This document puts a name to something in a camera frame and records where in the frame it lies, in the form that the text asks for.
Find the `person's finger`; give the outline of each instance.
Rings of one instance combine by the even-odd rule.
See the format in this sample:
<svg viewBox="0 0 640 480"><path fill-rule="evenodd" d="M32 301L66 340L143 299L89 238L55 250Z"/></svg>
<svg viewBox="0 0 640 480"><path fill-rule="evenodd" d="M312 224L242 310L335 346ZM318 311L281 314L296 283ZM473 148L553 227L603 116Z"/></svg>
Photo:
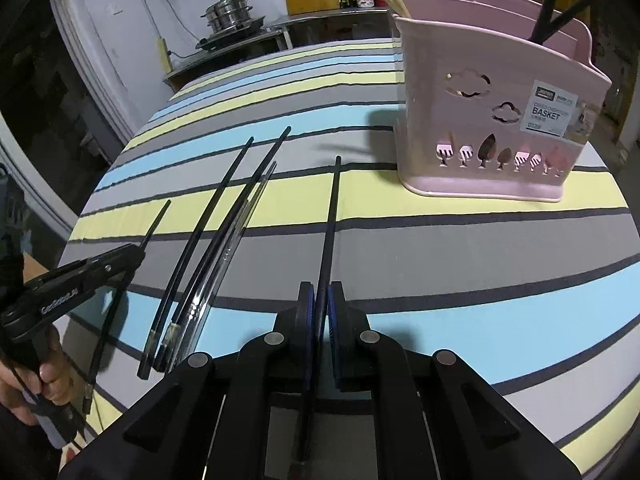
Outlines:
<svg viewBox="0 0 640 480"><path fill-rule="evenodd" d="M13 413L14 417L22 423L28 426L37 425L38 420L27 407L22 394L3 381L0 381L0 404Z"/></svg>
<svg viewBox="0 0 640 480"><path fill-rule="evenodd" d="M40 378L45 383L52 383L59 379L62 374L68 375L69 362L62 351L62 348L49 349L49 354L45 361L40 365Z"/></svg>
<svg viewBox="0 0 640 480"><path fill-rule="evenodd" d="M49 342L49 348L52 350L59 350L62 348L60 344L60 333L55 325L49 325L47 327L47 341Z"/></svg>
<svg viewBox="0 0 640 480"><path fill-rule="evenodd" d="M59 406L71 400L72 391L73 382L69 373L62 374L60 378L42 387L42 395Z"/></svg>
<svg viewBox="0 0 640 480"><path fill-rule="evenodd" d="M42 391L42 384L40 378L35 372L28 370L20 365L14 364L15 371L22 378L27 387L34 393L39 394ZM8 386L15 390L22 391L22 385L15 378L14 374L7 364L0 362L0 381L6 383Z"/></svg>

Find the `utensil drying basket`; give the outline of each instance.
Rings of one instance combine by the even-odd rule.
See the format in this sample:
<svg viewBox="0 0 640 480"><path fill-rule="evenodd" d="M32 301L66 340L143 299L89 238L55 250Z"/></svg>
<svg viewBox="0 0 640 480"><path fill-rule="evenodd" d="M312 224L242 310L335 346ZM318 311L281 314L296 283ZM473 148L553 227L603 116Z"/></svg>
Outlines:
<svg viewBox="0 0 640 480"><path fill-rule="evenodd" d="M418 194L558 202L611 81L572 20L527 41L531 0L403 0L398 173Z"/></svg>

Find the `cable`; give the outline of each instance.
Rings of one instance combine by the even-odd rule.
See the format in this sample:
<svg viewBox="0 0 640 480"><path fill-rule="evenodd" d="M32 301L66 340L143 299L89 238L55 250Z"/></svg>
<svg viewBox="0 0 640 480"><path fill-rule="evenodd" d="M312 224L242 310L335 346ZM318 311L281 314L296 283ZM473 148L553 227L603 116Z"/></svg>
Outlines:
<svg viewBox="0 0 640 480"><path fill-rule="evenodd" d="M179 57L180 59L189 59L190 57L201 54L201 52L194 52L193 54L189 54L188 56L181 56L180 54L176 54L173 50L168 50L167 54L169 54L169 56L173 55L175 57Z"/></svg>
<svg viewBox="0 0 640 480"><path fill-rule="evenodd" d="M174 6L172 6L171 2L169 0L165 0L165 1L167 2L167 5L169 5L171 12L174 14L175 19L178 20L178 22L182 25L182 28L186 30L189 34L191 34L196 41L200 41L201 38L197 37L193 32L191 32L187 28L187 26L184 24L184 22L180 19L180 16L178 16L178 13L175 12Z"/></svg>
<svg viewBox="0 0 640 480"><path fill-rule="evenodd" d="M189 313L191 302L196 296L200 285L206 279L207 271L214 263L215 257L225 241L227 232L232 228L236 217L238 216L238 213L244 205L244 202L246 202L246 200L249 198L249 195L260 180L262 174L264 173L264 170L267 168L267 165L271 162L271 159L275 156L280 145L284 142L284 139L289 135L290 132L291 126L287 126L278 140L275 141L274 145L264 156L263 160L254 171L254 174L252 174L249 181L242 188L242 191L231 206L231 209L229 209L229 211L226 213L225 219L223 219L220 227L216 231L216 234L209 242L205 253L198 262L195 271L191 275L189 283L187 283L187 287L182 293L182 298L180 299L178 306L174 310L174 315L172 316L171 323L164 332L164 338L162 339L162 343L160 345L160 348L158 349L158 354L156 355L156 359L154 361L154 368L156 371L164 372L166 370L168 359L174 350L175 341Z"/></svg>
<svg viewBox="0 0 640 480"><path fill-rule="evenodd" d="M222 197L222 193L225 191L226 186L228 186L229 182L231 182L231 177L235 173L238 165L246 155L247 150L253 142L254 138L249 137L246 144L244 145L242 150L240 150L231 166L228 168L228 170L226 170L225 175L222 177L222 180L216 187L216 191L213 193L212 197L209 199L209 203L207 203L207 206L204 208L204 211L200 215L200 219L198 220L195 229L191 232L191 235L189 236L189 239L187 240L187 243L182 250L182 254L180 254L178 262L175 264L171 277L167 282L167 286L162 293L162 298L160 299L160 303L158 304L158 309L156 310L154 320L151 323L149 334L146 337L145 349L142 352L142 359L140 359L140 364L138 365L138 377L140 379L147 380L149 378L151 365L156 357L158 343L160 342L160 337L162 336L161 331L164 328L166 318L169 316L169 310L171 309L171 305L174 302L175 295L178 292L178 286L180 285L182 276L187 269L187 264L189 263L191 255L193 254L193 251L195 250L196 245L198 244L198 241L200 240L200 237L202 236L204 229L207 226L207 222L209 221L213 210L216 208L216 205Z"/></svg>
<svg viewBox="0 0 640 480"><path fill-rule="evenodd" d="M166 213L166 210L169 208L170 204L171 204L171 200L167 200L162 206L162 209L160 210L160 212L156 215L156 218L151 223L151 226L146 232L144 239L142 240L142 242L140 242L141 250L144 251L146 249L146 245L149 243L149 240L151 240L153 233L158 227L158 224L160 223L160 221L162 220L162 217L164 217L164 213ZM104 346L107 343L107 337L109 336L109 332L111 331L113 320L115 319L120 301L122 300L122 297L124 296L124 293L127 290L127 287L131 284L135 274L136 274L135 270L130 270L125 273L125 275L122 278L122 281L120 282L120 284L118 285L118 288L116 289L115 294L113 295L113 299L111 300L111 303L107 309L107 314L104 318L104 322L102 323L102 328L100 329L100 335L98 336L98 342L95 345L94 354L92 355L91 364L89 365L89 373L87 374L87 377L86 377L86 385L84 386L84 399L82 400L82 413L84 413L85 415L89 415L89 413L91 412L91 405L92 405L92 402L94 401L95 381L98 376L98 369L100 368L100 362L102 361Z"/></svg>
<svg viewBox="0 0 640 480"><path fill-rule="evenodd" d="M146 0L142 0L142 4L145 6L146 14L149 16L149 21L153 25L154 30L158 35L158 38L162 38L162 34L160 34L160 29L158 28L158 24L156 23L156 20L154 19L154 16L151 13L151 9L149 9L149 5L147 4Z"/></svg>

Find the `black metal frame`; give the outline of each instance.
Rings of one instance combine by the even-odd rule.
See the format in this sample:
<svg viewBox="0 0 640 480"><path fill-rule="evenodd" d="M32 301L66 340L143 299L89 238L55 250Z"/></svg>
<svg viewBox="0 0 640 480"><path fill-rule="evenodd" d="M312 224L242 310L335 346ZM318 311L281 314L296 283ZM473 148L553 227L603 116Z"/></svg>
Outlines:
<svg viewBox="0 0 640 480"><path fill-rule="evenodd" d="M378 477L578 480L577 467L461 358L405 350L329 294L336 386L371 391Z"/></svg>

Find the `table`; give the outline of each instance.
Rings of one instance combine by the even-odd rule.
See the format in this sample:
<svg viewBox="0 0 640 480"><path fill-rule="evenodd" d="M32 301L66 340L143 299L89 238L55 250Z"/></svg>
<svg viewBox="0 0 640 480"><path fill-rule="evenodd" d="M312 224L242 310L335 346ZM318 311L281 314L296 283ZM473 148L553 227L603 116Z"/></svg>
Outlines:
<svg viewBox="0 0 640 480"><path fill-rule="evenodd" d="M303 46L335 40L389 38L388 10L388 7L349 7L287 14L268 23L268 27L281 28L289 48L294 44Z"/></svg>
<svg viewBox="0 0 640 480"><path fill-rule="evenodd" d="M237 351L271 329L301 281L316 282L335 155L342 156L332 279L374 330L406 348L457 352L580 468L601 471L640 407L640 239L588 144L556 204L425 198L398 181L392 125L404 99L391 40L280 52L192 82L119 156L84 208L62 263L139 241L172 205L122 304L98 375L96 429L159 375L136 369L174 265L204 205L253 135L207 226L211 236L274 138L292 133L216 299L198 348ZM186 284L208 240L191 260ZM110 289L60 320L86 370ZM314 478L376 478L368 400L335 391L324 360ZM295 411L275 406L266 474L284 479Z"/></svg>

